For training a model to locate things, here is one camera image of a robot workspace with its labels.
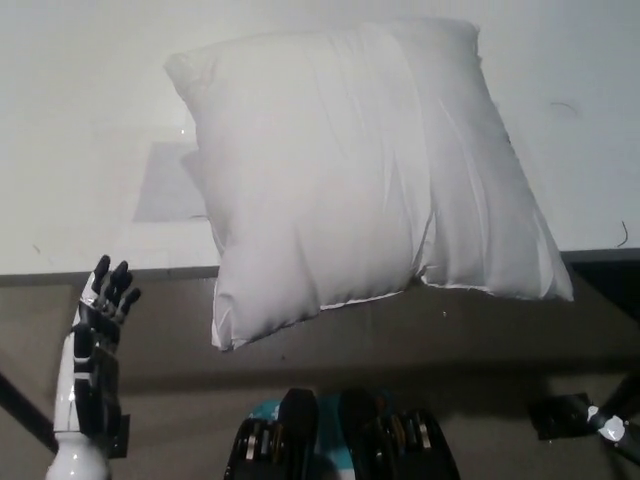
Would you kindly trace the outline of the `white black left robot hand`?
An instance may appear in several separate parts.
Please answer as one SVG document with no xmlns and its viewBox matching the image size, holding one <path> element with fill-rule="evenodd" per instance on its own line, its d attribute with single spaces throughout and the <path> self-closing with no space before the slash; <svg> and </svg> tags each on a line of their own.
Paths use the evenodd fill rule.
<svg viewBox="0 0 640 480">
<path fill-rule="evenodd" d="M 104 255 L 90 273 L 63 342 L 53 431 L 111 439 L 120 431 L 116 353 L 131 307 L 141 297 L 127 262 Z"/>
</svg>

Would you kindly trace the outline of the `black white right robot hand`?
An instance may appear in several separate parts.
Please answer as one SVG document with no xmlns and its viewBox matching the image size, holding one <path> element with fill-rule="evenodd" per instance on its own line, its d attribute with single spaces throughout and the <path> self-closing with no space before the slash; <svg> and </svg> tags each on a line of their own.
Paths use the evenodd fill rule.
<svg viewBox="0 0 640 480">
<path fill-rule="evenodd" d="M 639 426 L 617 415 L 605 413 L 599 407 L 587 408 L 587 424 L 618 454 L 635 465 L 640 463 Z"/>
</svg>

